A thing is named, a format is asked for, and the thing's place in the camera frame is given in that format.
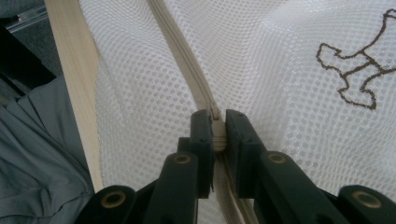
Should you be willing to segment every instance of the animal embroidery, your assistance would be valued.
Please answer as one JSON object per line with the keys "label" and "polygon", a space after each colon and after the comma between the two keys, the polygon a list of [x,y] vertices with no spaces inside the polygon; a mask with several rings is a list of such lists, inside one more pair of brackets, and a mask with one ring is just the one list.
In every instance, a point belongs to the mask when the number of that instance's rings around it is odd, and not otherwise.
{"label": "animal embroidery", "polygon": [[335,70],[344,80],[346,85],[338,93],[345,102],[375,110],[375,93],[367,85],[377,77],[395,73],[395,40],[396,10],[389,9],[383,14],[381,30],[369,45],[343,56],[340,49],[322,43],[317,60],[323,68]]}

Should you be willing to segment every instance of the mesh panel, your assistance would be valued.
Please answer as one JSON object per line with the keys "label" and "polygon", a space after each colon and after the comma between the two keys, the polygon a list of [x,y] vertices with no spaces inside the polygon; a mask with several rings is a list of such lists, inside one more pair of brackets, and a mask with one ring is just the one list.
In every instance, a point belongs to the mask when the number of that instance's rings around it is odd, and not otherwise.
{"label": "mesh panel", "polygon": [[372,43],[390,1],[165,2],[220,108],[247,113],[267,148],[320,187],[361,184],[396,200],[396,13]]}
{"label": "mesh panel", "polygon": [[[246,113],[267,148],[291,155],[319,187],[362,184],[396,200],[391,1],[165,4],[223,112]],[[189,135],[196,106],[146,1],[81,6],[103,57],[104,185],[140,189]],[[222,223],[211,198],[200,202],[200,222]]]}
{"label": "mesh panel", "polygon": [[[81,1],[102,61],[96,87],[105,187],[141,189],[158,178],[196,106],[146,1]],[[216,195],[200,223],[222,223]]]}

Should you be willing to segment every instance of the gray fabric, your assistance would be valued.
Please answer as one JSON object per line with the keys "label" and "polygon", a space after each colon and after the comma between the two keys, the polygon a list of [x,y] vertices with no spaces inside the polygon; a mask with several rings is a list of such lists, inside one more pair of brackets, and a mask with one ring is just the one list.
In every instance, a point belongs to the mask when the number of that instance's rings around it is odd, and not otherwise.
{"label": "gray fabric", "polygon": [[73,223],[92,195],[63,77],[0,108],[0,223]]}

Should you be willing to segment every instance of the metal rivet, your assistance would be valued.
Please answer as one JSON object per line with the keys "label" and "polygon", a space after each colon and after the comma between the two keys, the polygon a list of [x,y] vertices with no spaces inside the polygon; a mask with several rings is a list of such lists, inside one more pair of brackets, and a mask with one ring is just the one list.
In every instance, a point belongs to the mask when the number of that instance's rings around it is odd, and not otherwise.
{"label": "metal rivet", "polygon": [[283,163],[286,161],[286,159],[280,155],[280,154],[276,154],[276,153],[272,153],[268,156],[268,159],[273,162],[273,163]]}
{"label": "metal rivet", "polygon": [[371,195],[362,190],[357,190],[353,192],[352,197],[357,202],[369,208],[380,208],[382,206],[381,201],[379,201],[374,195]]}
{"label": "metal rivet", "polygon": [[190,158],[190,156],[187,156],[187,155],[178,155],[174,158],[174,160],[176,163],[186,164],[191,161],[191,158]]}
{"label": "metal rivet", "polygon": [[104,208],[115,208],[125,202],[126,195],[121,190],[113,191],[107,193],[101,201],[101,205]]}

